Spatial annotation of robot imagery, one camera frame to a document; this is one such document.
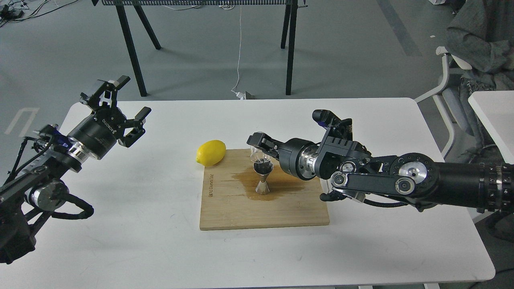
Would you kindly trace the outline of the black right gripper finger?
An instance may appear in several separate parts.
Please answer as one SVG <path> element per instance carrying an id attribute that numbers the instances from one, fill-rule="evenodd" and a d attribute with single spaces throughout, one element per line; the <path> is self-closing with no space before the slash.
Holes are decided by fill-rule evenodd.
<path id="1" fill-rule="evenodd" d="M 253 163 L 279 163 L 279 159 L 276 159 L 270 155 L 265 154 L 263 151 L 255 151 L 251 153 L 251 161 Z"/>
<path id="2" fill-rule="evenodd" d="M 253 133 L 247 139 L 247 144 L 263 152 L 276 152 L 283 144 L 265 133 Z"/>

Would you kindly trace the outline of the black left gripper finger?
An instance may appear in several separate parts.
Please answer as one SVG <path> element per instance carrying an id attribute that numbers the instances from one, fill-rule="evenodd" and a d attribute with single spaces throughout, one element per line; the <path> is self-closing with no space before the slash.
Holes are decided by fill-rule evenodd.
<path id="1" fill-rule="evenodd" d="M 120 135 L 117 140 L 121 146 L 131 147 L 145 133 L 143 125 L 145 124 L 145 118 L 151 111 L 151 108 L 143 107 L 134 119 L 125 119 L 117 124 Z"/>
<path id="2" fill-rule="evenodd" d="M 92 110 L 86 119 L 101 116 L 106 116 L 108 119 L 126 119 L 117 107 L 117 93 L 128 81 L 130 77 L 126 75 L 122 75 L 116 81 L 97 80 L 91 90 L 81 93 L 80 103 Z"/>

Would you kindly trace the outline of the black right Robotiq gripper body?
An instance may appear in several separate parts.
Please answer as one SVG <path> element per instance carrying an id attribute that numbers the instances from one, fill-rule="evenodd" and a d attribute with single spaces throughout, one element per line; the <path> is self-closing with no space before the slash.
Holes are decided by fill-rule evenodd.
<path id="1" fill-rule="evenodd" d="M 317 149 L 316 143 L 300 138 L 292 138 L 278 144 L 277 152 L 281 169 L 301 180 L 313 179 L 315 177 L 314 169 L 307 161 L 316 158 Z"/>

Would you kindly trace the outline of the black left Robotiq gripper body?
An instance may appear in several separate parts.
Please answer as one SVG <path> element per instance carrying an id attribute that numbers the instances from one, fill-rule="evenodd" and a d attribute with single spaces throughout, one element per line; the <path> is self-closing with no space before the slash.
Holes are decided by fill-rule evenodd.
<path id="1" fill-rule="evenodd" d="M 120 126 L 127 120 L 120 110 L 92 111 L 69 134 L 82 143 L 97 160 L 101 160 L 124 132 Z"/>

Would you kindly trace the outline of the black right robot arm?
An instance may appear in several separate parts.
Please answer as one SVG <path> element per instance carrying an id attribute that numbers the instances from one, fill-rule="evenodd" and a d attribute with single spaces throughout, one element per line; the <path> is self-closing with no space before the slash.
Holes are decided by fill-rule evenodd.
<path id="1" fill-rule="evenodd" d="M 353 199 L 369 204 L 367 194 L 394 200 L 387 207 L 412 205 L 419 212 L 437 204 L 510 214 L 513 212 L 513 166 L 503 163 L 441 163 L 421 153 L 374 157 L 352 139 L 352 119 L 330 110 L 312 118 L 326 132 L 320 143 L 292 138 L 280 142 L 262 132 L 247 143 L 279 161 L 281 169 L 301 180 L 329 181 L 321 201 Z"/>

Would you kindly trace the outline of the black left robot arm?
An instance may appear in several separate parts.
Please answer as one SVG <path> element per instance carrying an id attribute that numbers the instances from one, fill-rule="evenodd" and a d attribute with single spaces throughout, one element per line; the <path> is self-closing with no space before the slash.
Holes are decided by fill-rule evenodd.
<path id="1" fill-rule="evenodd" d="M 102 159 L 116 144 L 132 146 L 144 133 L 149 107 L 127 119 L 117 107 L 117 93 L 130 77 L 98 80 L 98 88 L 82 93 L 80 102 L 91 109 L 68 135 L 58 126 L 24 137 L 18 157 L 1 187 L 0 258 L 11 264 L 35 250 L 36 234 L 48 218 L 82 220 L 93 215 L 92 205 L 70 194 L 62 181 L 68 171 L 79 172 L 88 158 Z"/>

